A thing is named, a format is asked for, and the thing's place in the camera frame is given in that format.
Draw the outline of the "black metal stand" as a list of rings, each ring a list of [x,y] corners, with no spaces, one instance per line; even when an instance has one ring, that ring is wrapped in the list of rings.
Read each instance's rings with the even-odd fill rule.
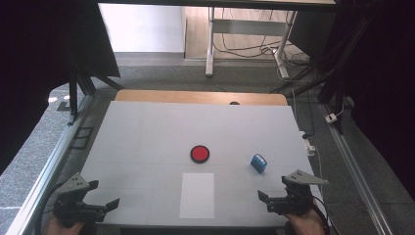
[[[300,82],[306,75],[308,75],[312,71],[313,68],[311,66],[306,66],[293,78],[289,78],[286,68],[283,65],[280,65],[277,67],[277,77],[282,81],[282,84],[277,88],[271,89],[270,92],[278,93],[281,90],[286,89],[289,86]],[[336,118],[336,120],[327,120],[327,123],[333,123],[335,127],[339,131],[341,131],[342,128],[340,119],[345,109],[345,105],[343,101],[344,97],[343,90],[341,88],[341,81],[337,78],[337,72],[335,70],[323,72],[319,74],[316,78],[308,80],[304,86],[292,90],[291,93],[288,94],[288,97],[294,99],[300,94],[308,92],[310,89],[318,85],[323,85],[323,88],[317,96],[317,100],[319,103],[328,103],[333,96],[336,96],[335,107],[333,110],[333,115]]]
[[[115,90],[122,89],[120,84],[112,80],[112,77],[120,77],[112,49],[99,49],[97,52],[66,49],[63,52],[63,61],[63,80],[69,85],[69,125],[73,125],[78,119],[77,88],[86,96],[93,95],[96,92],[93,77]]]

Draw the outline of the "black curtain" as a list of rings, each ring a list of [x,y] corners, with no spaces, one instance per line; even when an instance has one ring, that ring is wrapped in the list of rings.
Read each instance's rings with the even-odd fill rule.
[[[339,75],[318,99],[341,90],[354,102],[351,116],[415,200],[415,0],[336,0],[329,47],[351,40],[369,21]]]
[[[98,0],[0,0],[0,174],[77,74],[119,76]]]

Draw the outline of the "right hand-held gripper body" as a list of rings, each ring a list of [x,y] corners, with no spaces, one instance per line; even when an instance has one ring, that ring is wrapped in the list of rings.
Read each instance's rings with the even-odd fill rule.
[[[286,213],[303,215],[309,210],[320,212],[320,209],[314,204],[310,186],[325,185],[328,184],[328,181],[299,169],[287,175],[286,178],[288,180],[285,187],[287,195],[282,198],[270,198],[271,203],[266,205],[267,211],[280,215]]]

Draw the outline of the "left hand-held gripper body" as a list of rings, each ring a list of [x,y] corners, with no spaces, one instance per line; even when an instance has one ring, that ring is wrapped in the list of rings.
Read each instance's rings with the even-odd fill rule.
[[[58,188],[53,214],[64,227],[72,227],[77,222],[104,221],[107,214],[105,206],[88,205],[83,202],[86,194],[92,191],[88,190],[89,182],[76,173]]]

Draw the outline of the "white desk frame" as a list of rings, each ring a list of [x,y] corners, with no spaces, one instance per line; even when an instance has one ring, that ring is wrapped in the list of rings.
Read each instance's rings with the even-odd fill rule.
[[[213,75],[213,37],[216,33],[241,34],[241,35],[260,35],[260,36],[280,36],[281,41],[277,49],[272,49],[271,53],[277,64],[278,74],[282,79],[288,79],[289,74],[284,65],[283,54],[287,44],[292,26],[294,24],[297,11],[288,11],[283,22],[273,21],[248,21],[248,20],[228,20],[217,19],[215,9],[208,7],[208,45],[206,58],[206,77]]]

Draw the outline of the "white power strip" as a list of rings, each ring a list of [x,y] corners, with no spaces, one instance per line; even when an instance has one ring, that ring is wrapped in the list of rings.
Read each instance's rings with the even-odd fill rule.
[[[306,154],[309,157],[313,157],[315,155],[316,149],[313,145],[310,144],[310,142],[308,140],[308,135],[304,131],[301,131],[300,132],[300,137],[303,141],[303,146],[304,146]]]

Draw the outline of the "person's left hand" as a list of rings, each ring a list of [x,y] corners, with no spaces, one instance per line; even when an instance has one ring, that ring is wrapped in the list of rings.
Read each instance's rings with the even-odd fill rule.
[[[84,227],[84,223],[76,223],[74,226],[67,228],[54,216],[50,216],[45,225],[42,235],[79,235]]]

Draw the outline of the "aluminium rail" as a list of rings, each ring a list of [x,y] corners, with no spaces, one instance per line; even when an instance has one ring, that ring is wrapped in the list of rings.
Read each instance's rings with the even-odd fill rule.
[[[36,220],[42,198],[47,194],[48,187],[65,157],[69,144],[85,118],[86,110],[93,102],[93,96],[84,96],[79,105],[79,114],[72,120],[70,117],[60,129],[60,137],[57,140],[51,154],[47,156],[42,169],[33,182],[30,191],[19,207],[10,207],[10,210],[18,210],[14,220],[11,222],[4,235],[24,235],[29,231],[32,222]]]
[[[353,180],[353,183],[364,203],[368,214],[379,235],[393,235],[392,228],[383,212],[378,200],[369,187],[365,176],[363,175],[349,145],[344,136],[337,130],[337,128],[329,122],[326,122],[334,141],[342,155],[346,164],[347,170]]]

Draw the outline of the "white paper sheet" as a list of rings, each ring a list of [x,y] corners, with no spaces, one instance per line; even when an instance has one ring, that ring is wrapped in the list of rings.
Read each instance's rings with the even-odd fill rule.
[[[182,175],[180,218],[214,218],[214,174],[190,173]]]

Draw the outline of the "blue stamp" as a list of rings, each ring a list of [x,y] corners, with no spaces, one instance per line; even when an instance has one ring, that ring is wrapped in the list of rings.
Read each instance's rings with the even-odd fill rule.
[[[267,161],[266,159],[260,155],[255,154],[251,159],[251,166],[258,172],[258,173],[264,173],[266,167],[267,167]]]

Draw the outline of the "person's right hand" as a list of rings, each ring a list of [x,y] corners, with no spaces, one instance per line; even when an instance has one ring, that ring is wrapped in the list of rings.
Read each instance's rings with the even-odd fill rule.
[[[291,222],[297,235],[325,235],[322,219],[314,210],[303,215],[286,213],[285,217]]]

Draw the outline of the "round red ink pad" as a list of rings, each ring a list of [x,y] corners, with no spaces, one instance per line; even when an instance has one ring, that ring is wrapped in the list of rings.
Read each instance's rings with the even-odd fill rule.
[[[190,152],[191,160],[196,164],[203,164],[209,159],[209,149],[206,146],[198,145]]]

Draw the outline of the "white table mat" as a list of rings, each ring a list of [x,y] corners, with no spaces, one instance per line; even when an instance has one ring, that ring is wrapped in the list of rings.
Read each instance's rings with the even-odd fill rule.
[[[203,164],[193,147],[209,149]],[[264,173],[251,166],[255,154]],[[119,226],[276,227],[286,219],[267,211],[260,190],[285,196],[281,176],[311,172],[289,106],[110,103],[81,171],[99,187],[88,204],[120,199],[105,222]],[[180,218],[182,175],[214,174],[214,218]]]

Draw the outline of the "wooden table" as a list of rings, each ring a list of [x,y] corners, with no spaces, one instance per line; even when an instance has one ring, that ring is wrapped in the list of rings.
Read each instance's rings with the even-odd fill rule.
[[[168,91],[123,89],[115,95],[116,101],[159,102],[181,104],[222,104],[238,102],[240,105],[287,106],[282,94],[234,93],[206,91]]]

